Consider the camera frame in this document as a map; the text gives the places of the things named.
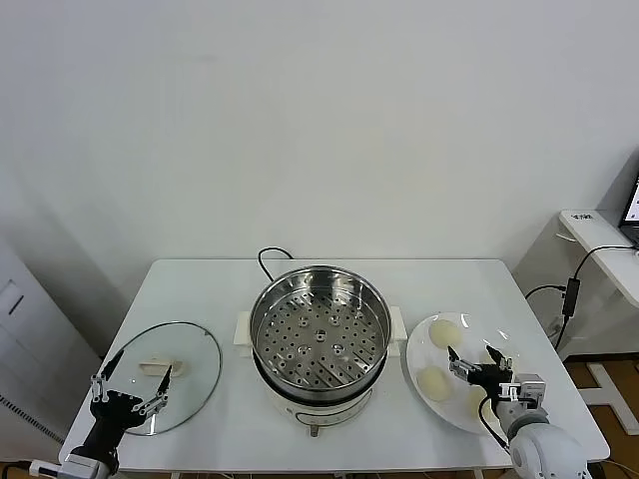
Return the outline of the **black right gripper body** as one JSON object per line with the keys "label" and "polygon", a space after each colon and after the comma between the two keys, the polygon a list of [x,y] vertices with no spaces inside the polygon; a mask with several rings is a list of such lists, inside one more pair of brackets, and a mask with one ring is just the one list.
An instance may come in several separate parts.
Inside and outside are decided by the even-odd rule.
{"label": "black right gripper body", "polygon": [[474,364],[467,374],[467,382],[484,389],[489,399],[499,400],[502,397],[502,384],[508,384],[513,377],[512,367],[501,367],[495,363]]}

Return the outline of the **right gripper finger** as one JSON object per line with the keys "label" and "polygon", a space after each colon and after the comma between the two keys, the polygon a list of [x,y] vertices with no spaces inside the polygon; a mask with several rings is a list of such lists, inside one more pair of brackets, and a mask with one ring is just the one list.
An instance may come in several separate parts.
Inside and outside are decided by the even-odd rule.
{"label": "right gripper finger", "polygon": [[492,372],[512,372],[512,358],[505,356],[499,349],[487,344],[485,346],[491,362],[488,364]]}
{"label": "right gripper finger", "polygon": [[450,345],[447,346],[447,353],[449,360],[449,370],[455,377],[468,382],[468,375],[470,372],[473,371],[473,364],[461,358]]}

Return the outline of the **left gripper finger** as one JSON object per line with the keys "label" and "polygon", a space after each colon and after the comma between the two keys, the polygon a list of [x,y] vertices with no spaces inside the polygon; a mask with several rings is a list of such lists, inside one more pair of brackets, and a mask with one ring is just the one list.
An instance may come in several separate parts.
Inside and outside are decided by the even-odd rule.
{"label": "left gripper finger", "polygon": [[91,376],[91,395],[93,402],[107,402],[108,397],[105,386],[115,369],[117,368],[124,350],[118,351],[97,373]]}
{"label": "left gripper finger", "polygon": [[164,408],[168,403],[168,389],[170,385],[171,372],[173,366],[170,365],[164,376],[160,385],[156,391],[156,394],[151,399],[137,404],[134,407],[134,410],[141,416],[151,417],[154,414],[157,414],[162,408]]}

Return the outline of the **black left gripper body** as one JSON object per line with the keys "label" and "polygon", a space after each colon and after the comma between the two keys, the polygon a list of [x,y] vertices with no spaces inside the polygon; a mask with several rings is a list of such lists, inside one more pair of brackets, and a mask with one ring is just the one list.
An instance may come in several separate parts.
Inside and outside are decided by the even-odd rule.
{"label": "black left gripper body", "polygon": [[113,453],[125,432],[146,421],[140,412],[143,399],[130,394],[108,390],[104,397],[92,401],[90,412],[95,422],[83,444],[74,449],[80,453]]}

